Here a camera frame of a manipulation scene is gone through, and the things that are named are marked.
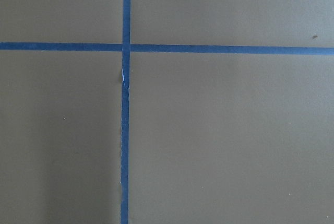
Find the brown paper table cover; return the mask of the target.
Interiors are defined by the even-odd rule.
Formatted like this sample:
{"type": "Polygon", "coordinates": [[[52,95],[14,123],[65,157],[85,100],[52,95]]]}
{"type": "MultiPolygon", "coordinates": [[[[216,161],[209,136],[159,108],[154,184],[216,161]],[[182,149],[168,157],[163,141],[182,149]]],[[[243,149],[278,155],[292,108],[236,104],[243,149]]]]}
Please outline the brown paper table cover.
{"type": "Polygon", "coordinates": [[[333,223],[333,0],[1,0],[1,223],[333,223]]]}

